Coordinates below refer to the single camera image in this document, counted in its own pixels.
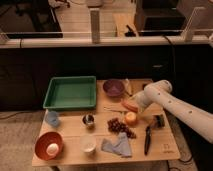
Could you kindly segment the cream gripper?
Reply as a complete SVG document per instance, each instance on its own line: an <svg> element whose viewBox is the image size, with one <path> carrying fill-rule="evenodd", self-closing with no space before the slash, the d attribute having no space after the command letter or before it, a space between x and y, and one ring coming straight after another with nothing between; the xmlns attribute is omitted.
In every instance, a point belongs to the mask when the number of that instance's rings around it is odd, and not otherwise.
<svg viewBox="0 0 213 171"><path fill-rule="evenodd" d="M145 104L145 94L143 92L138 92L134 95L132 95L130 97L131 100L135 101L136 104L138 105L138 112L139 113L143 113L145 108L146 108L146 104Z"/></svg>

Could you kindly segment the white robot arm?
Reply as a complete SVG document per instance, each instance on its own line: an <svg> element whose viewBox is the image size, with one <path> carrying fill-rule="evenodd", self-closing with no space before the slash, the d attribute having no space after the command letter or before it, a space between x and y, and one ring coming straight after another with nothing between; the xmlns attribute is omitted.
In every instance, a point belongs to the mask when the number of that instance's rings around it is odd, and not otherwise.
<svg viewBox="0 0 213 171"><path fill-rule="evenodd" d="M160 80L146 85L132 98L141 113L152 103L156 103L213 144L213 114L172 96L171 91L171 83L167 80Z"/></svg>

